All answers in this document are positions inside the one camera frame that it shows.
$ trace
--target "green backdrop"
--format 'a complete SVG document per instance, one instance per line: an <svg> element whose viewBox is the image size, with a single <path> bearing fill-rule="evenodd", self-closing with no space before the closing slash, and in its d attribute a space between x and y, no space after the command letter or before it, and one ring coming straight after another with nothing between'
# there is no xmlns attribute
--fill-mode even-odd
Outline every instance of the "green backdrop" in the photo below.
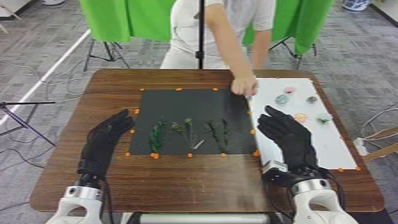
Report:
<svg viewBox="0 0 398 224"><path fill-rule="evenodd" d="M272 40L295 37L298 55L307 52L316 42L332 2L334 0L277 0ZM92 38L98 41L130 42L131 37L170 40L174 0L80 0L80 3ZM250 28L243 43L252 43Z"/></svg>

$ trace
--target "black mat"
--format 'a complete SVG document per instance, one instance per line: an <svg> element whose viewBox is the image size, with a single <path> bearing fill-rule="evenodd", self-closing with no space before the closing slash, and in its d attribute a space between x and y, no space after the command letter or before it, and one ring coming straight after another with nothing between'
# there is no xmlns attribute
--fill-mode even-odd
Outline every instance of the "black mat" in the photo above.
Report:
<svg viewBox="0 0 398 224"><path fill-rule="evenodd" d="M181 155L188 153L188 145L183 136L170 129L172 122L183 124L186 118L194 121L194 131L197 142L204 143L195 150L195 154L218 154L220 149L206 133L204 124L208 121L227 121L227 154L249 154L256 150L254 136L250 135L250 117L247 114L247 100L242 96L231 94L229 90L153 90L142 94L140 114L137 117L135 134L131 140L131 154L142 155L151 153L149 134L158 120L167 121L163 127L163 147L160 154Z"/></svg>

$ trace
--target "paper sheet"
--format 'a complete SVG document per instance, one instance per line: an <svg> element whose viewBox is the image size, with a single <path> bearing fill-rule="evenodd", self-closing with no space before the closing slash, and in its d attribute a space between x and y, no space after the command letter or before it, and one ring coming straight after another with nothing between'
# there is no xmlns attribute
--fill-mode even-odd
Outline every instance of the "paper sheet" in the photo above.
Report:
<svg viewBox="0 0 398 224"><path fill-rule="evenodd" d="M322 124L316 121L316 116L327 112L327 108L322 102L322 99L316 95L316 89L313 86L313 81L307 78L259 78L259 91L258 95L250 100L250 111L252 111L252 124L258 127L258 118L265 113L265 106L270 105L277 110L286 114L304 113L307 115L307 120L304 126L313 133L313 146L316 149L318 155L318 165L327 169L355 169L357 164L350 154L350 150L341 139L341 134L338 127L332 121L327 124ZM275 103L275 98L284 94L284 88L293 87L295 92L290 94L290 102L284 105ZM307 98L316 96L318 101L314 104L307 103ZM263 164L270 160L282 162L282 153L281 149L265 137L259 130L256 131L256 141L261 153Z"/></svg>

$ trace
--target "wooden table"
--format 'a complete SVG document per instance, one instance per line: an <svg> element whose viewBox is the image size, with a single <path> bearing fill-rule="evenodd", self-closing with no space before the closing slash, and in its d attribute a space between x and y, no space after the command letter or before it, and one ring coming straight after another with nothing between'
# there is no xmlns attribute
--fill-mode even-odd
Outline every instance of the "wooden table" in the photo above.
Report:
<svg viewBox="0 0 398 224"><path fill-rule="evenodd" d="M353 148L352 140L322 90L309 73L256 71L258 77L309 78L334 115L334 122L361 171L334 172L346 192L346 210L377 212L384 208L378 187ZM30 205L55 211L64 190L78 178L76 164L89 130L124 108L140 106L144 89L227 88L231 73L222 70L99 70L78 103L59 146L35 185ZM146 212L272 212L261 183L259 159L250 155L126 156L131 134L123 136L108 169L114 210ZM290 210L282 188L272 188L281 209Z"/></svg>

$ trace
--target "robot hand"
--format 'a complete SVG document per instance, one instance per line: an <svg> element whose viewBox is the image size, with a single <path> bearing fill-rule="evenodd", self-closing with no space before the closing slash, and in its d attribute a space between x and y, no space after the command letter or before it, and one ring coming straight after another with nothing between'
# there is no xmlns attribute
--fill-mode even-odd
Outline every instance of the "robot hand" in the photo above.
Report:
<svg viewBox="0 0 398 224"><path fill-rule="evenodd" d="M46 224L101 224L101 189L98 181L105 180L110 159L121 135L133 128L128 110L123 110L94 127L78 163L80 179L66 189L57 213ZM69 216L75 208L85 208L85 216Z"/></svg>
<svg viewBox="0 0 398 224"><path fill-rule="evenodd" d="M263 114L258 119L258 129L274 140L282 150L288 170L295 172L302 167L318 170L316 152L311 144L311 132L286 115L270 106L265 107L268 116Z"/></svg>
<svg viewBox="0 0 398 224"><path fill-rule="evenodd" d="M123 110L91 130L78 163L78 174L91 174L99 179L105 178L119 138L133 125L128 110Z"/></svg>
<svg viewBox="0 0 398 224"><path fill-rule="evenodd" d="M329 171L318 167L311 132L293 117L270 106L265 111L268 116L263 114L258 119L258 129L279 145L286 164L275 161L266 163L263 179L290 188L297 208L295 224L357 224L341 209L329 181L322 178ZM322 205L327 211L313 210L311 205Z"/></svg>

